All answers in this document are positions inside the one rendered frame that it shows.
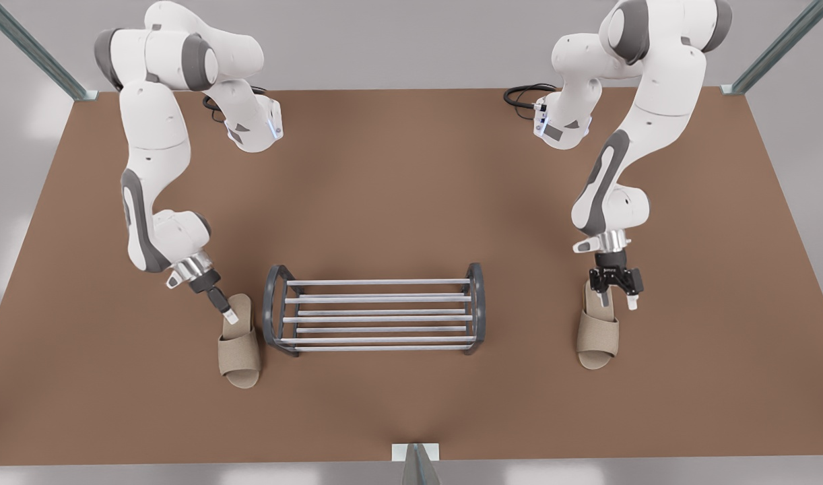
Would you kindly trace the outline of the beige slipper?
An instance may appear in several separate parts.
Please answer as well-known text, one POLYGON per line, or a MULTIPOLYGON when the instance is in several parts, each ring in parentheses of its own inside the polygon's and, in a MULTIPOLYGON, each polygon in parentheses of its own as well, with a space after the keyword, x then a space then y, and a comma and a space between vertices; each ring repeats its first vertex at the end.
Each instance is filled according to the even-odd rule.
POLYGON ((576 353, 584 368, 600 369, 618 355, 619 329, 614 302, 611 307, 602 307, 599 293, 590 288, 587 280, 576 337, 576 353))
POLYGON ((239 389, 251 389, 257 384, 261 372, 251 299, 247 294, 235 294, 230 296, 229 302, 237 322, 230 323, 227 318, 223 321, 222 333, 218 338, 220 374, 239 389))

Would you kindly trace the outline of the silver frame post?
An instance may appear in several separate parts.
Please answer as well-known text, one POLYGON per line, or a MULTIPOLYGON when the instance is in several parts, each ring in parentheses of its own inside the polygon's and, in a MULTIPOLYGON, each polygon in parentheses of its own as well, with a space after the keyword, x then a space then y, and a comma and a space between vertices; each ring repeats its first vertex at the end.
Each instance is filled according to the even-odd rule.
POLYGON ((743 96, 750 91, 821 19, 823 0, 812 0, 737 80, 729 85, 720 86, 723 95, 743 96))
POLYGON ((392 461, 403 463, 401 485, 441 485, 433 466, 439 460, 439 444, 392 444, 392 461))
POLYGON ((86 102, 97 99, 98 91, 85 89, 1 3, 0 32, 73 101, 86 102))

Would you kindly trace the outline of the grey metal shoe rack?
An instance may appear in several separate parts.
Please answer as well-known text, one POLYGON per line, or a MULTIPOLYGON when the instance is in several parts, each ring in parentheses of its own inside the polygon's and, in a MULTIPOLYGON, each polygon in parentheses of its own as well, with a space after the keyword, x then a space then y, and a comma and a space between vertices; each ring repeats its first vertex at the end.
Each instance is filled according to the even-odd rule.
POLYGON ((446 350, 472 355, 486 338, 482 265, 461 278, 296 278, 273 266, 263 337, 289 356, 341 351, 446 350))

